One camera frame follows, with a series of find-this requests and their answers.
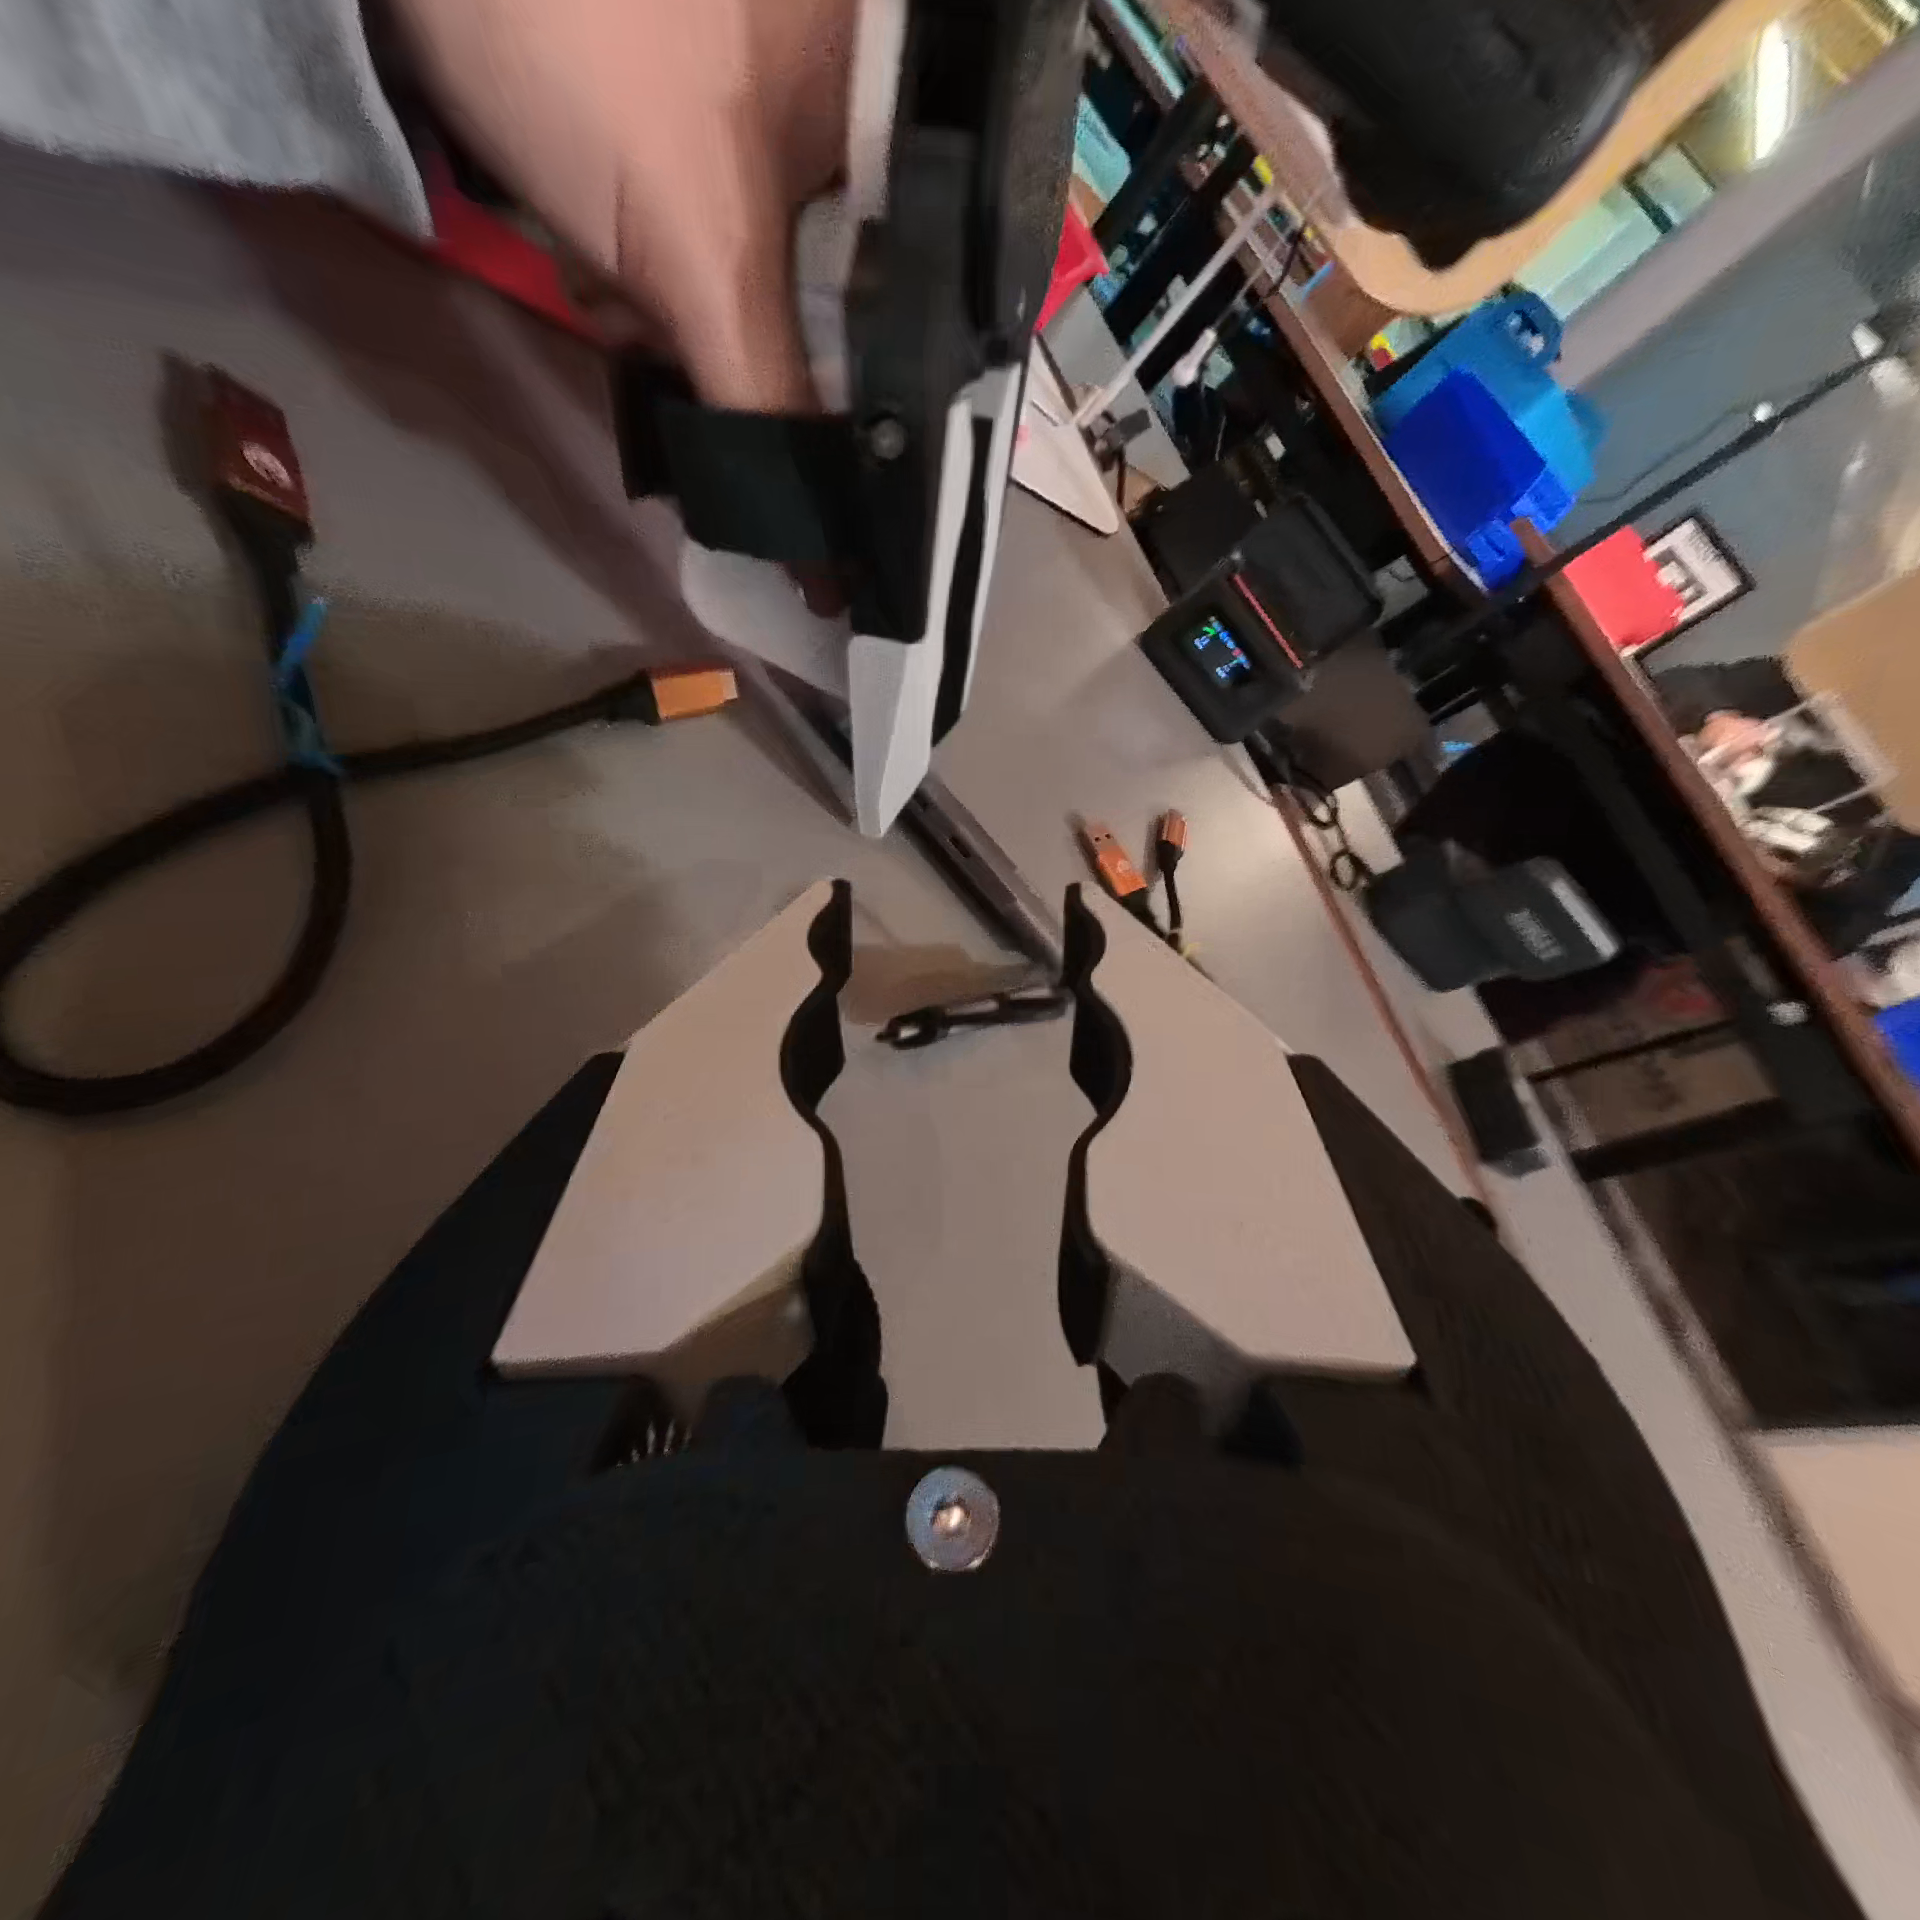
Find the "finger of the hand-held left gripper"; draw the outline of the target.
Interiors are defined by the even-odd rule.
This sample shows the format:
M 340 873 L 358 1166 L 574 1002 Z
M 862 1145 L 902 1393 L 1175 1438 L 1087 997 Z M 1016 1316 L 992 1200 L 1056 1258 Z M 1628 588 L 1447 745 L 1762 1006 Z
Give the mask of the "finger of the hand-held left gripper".
M 969 704 L 1022 398 L 1022 362 L 991 368 L 953 398 L 919 634 L 849 639 L 852 816 L 865 837 L 887 834 Z
M 849 700 L 843 615 L 822 615 L 780 564 L 682 541 L 682 598 L 702 629 L 833 702 Z

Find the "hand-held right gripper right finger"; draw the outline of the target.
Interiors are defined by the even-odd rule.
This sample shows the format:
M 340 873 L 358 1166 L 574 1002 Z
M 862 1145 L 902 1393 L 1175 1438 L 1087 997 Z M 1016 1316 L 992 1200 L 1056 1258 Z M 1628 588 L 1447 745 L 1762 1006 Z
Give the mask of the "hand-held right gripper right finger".
M 1063 986 L 1088 1104 L 1063 1197 L 1071 1356 L 1126 1384 L 1407 1377 L 1408 1332 L 1294 1054 L 1081 885 L 1063 900 Z

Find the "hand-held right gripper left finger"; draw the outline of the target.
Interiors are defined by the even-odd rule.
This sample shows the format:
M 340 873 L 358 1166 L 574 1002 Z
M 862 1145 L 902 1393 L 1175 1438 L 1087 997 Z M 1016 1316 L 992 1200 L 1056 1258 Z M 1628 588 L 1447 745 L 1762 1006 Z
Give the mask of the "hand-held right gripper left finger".
M 819 879 L 631 1033 L 491 1365 L 506 1377 L 792 1377 L 828 1150 L 785 1042 L 847 978 L 851 889 Z

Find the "thick black cable orange plugs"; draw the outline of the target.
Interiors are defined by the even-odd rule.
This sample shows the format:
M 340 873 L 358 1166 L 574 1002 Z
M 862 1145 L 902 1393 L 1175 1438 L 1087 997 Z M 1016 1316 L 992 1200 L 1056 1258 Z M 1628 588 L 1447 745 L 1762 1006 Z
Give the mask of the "thick black cable orange plugs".
M 449 773 L 579 728 L 660 728 L 710 717 L 736 700 L 736 674 L 718 663 L 646 666 L 583 700 L 504 727 L 340 751 L 329 741 L 313 687 L 311 661 L 328 626 L 328 608 L 305 583 L 315 520 L 286 413 L 223 368 L 170 357 L 160 377 L 160 424 L 183 490 L 199 500 L 252 590 L 279 759 L 260 775 L 185 800 L 75 854 L 8 902 L 4 990 L 64 927 L 123 885 L 282 808 L 305 822 L 305 919 L 284 967 L 258 1000 L 227 1030 L 172 1063 L 68 1073 L 36 1063 L 4 1038 L 3 1098 L 15 1112 L 54 1120 L 148 1112 L 220 1085 L 275 1044 L 319 997 L 348 927 L 353 786 Z

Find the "grey usb hub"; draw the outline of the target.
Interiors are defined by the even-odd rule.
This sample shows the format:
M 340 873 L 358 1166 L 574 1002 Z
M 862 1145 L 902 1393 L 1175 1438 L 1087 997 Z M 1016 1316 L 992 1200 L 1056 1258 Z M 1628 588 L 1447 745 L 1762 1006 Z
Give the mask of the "grey usb hub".
M 835 808 L 856 821 L 852 745 L 847 716 L 815 687 L 771 664 L 748 661 L 736 669 L 744 696 L 806 759 L 811 780 Z M 1049 976 L 1062 970 L 1063 927 L 1018 864 L 985 825 L 938 775 L 927 775 L 898 810 L 902 834 L 1001 946 Z

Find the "grey usb-c adapter with tether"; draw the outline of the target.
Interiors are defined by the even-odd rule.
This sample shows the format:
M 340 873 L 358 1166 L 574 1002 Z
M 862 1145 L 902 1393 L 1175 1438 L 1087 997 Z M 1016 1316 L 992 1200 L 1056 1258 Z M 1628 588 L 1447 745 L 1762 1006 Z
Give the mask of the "grey usb-c adapter with tether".
M 894 1052 L 918 1052 L 980 1030 L 1059 1021 L 1068 1015 L 1068 1006 L 1071 997 L 1063 986 L 1033 978 L 994 992 L 927 1000 L 881 1021 L 874 1038 Z

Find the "person's left hand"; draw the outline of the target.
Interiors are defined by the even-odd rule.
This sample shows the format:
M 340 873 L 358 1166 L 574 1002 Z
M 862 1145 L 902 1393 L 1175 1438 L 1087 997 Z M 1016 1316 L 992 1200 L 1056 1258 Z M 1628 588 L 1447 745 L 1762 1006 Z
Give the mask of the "person's left hand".
M 751 416 L 824 409 L 796 229 L 849 165 L 852 1 L 402 1 L 455 143 L 680 365 Z

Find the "small black battery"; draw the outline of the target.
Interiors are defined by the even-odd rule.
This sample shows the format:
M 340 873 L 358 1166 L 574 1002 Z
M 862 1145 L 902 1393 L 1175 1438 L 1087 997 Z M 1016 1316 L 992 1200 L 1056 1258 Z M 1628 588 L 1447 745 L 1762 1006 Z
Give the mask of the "small black battery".
M 1542 1126 L 1532 1118 L 1514 1063 L 1502 1046 L 1454 1057 L 1444 1076 L 1478 1162 L 1511 1178 L 1548 1166 Z

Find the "grey battery charger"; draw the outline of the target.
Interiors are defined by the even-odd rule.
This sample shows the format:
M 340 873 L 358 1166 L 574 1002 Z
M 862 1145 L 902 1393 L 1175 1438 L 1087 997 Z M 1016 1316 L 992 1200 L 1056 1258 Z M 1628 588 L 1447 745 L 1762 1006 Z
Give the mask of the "grey battery charger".
M 1494 866 L 1452 842 L 1408 848 L 1359 889 L 1376 937 L 1431 992 L 1548 983 L 1611 964 L 1614 925 L 1551 857 Z

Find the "black charging case with display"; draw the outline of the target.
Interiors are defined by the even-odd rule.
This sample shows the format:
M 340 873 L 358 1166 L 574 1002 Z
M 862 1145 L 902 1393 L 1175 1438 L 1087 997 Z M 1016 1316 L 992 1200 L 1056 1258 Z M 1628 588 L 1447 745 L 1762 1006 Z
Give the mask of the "black charging case with display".
M 1311 496 L 1284 496 L 1137 638 L 1217 745 L 1241 745 L 1378 624 L 1376 576 Z

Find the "wooden board on white stand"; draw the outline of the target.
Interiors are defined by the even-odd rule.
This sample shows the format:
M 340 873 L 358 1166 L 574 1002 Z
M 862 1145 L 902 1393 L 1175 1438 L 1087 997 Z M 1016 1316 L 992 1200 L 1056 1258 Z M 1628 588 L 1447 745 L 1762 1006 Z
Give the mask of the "wooden board on white stand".
M 1096 221 L 1130 277 L 1108 324 L 1170 324 L 1150 388 L 1256 245 L 1230 198 L 1272 184 L 1350 287 L 1387 318 L 1444 318 L 1498 293 L 1738 70 L 1766 5 L 1158 5 L 1190 66 Z

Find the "blue plastic bin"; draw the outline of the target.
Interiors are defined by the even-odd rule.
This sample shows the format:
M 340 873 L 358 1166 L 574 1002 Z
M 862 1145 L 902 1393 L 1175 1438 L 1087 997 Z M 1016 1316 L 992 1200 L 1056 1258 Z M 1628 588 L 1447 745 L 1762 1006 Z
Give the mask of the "blue plastic bin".
M 1385 454 L 1481 588 L 1527 561 L 1520 520 L 1555 530 L 1594 482 L 1602 410 L 1560 378 L 1563 327 L 1532 289 L 1478 304 L 1371 394 Z

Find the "brown wooden desk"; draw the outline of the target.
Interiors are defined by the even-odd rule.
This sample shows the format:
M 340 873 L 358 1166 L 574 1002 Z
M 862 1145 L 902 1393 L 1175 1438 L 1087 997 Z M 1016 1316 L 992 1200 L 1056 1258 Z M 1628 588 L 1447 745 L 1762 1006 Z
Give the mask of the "brown wooden desk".
M 1148 5 L 1169 25 L 1174 48 L 1193 77 L 1215 90 L 1217 109 L 1252 138 L 1280 198 L 1321 234 L 1335 274 L 1390 320 L 1454 320 L 1500 293 L 1515 266 L 1546 252 L 1556 232 L 1729 82 L 1747 42 L 1791 9 L 1683 5 L 1687 36 L 1639 70 L 1636 85 L 1620 95 L 1602 135 L 1555 196 L 1508 230 L 1481 237 L 1447 266 L 1433 266 L 1404 232 L 1360 216 L 1329 124 L 1282 77 L 1292 55 L 1282 52 L 1274 29 L 1306 15 L 1306 5 Z M 1569 549 L 1555 549 L 1522 520 L 1529 564 L 1500 591 L 1473 591 L 1460 564 L 1452 564 L 1452 581 L 1466 608 L 1457 633 L 1484 649 L 1500 638 L 1505 613 L 1527 601 L 1546 601 L 1555 626 L 1577 649 L 1575 676 L 1532 687 L 1518 719 L 1537 724 L 1595 794 L 1614 800 L 1617 832 L 1643 857 L 1648 889 L 1761 1056 L 1770 1096 L 1756 1122 L 1758 1138 L 1872 1120 L 1903 1161 L 1915 1162 L 1915 1093 L 1840 985 L 1839 961 L 1569 585 L 1575 560 L 1642 513 L 1697 490 L 1777 441 L 1871 368 L 1871 361 L 1850 354 L 1843 368 L 1771 416 L 1750 422 L 1668 484 L 1646 488 L 1625 512 Z

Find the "small red bin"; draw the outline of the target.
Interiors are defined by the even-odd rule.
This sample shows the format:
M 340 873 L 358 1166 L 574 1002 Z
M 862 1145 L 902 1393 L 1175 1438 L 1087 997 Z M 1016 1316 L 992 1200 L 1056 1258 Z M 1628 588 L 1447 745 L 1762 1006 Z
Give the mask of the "small red bin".
M 1617 656 L 1668 639 L 1687 609 L 1635 525 L 1575 554 L 1560 574 Z

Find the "framed tag picture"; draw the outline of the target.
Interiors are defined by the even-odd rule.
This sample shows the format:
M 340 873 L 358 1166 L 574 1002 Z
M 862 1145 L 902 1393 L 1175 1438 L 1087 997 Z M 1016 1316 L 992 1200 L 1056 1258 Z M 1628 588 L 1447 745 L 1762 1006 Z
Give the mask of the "framed tag picture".
M 1667 647 L 1753 591 L 1752 572 L 1705 512 L 1674 518 L 1643 541 L 1643 550 L 1660 583 L 1675 594 L 1678 613 L 1665 630 L 1633 647 L 1633 656 Z

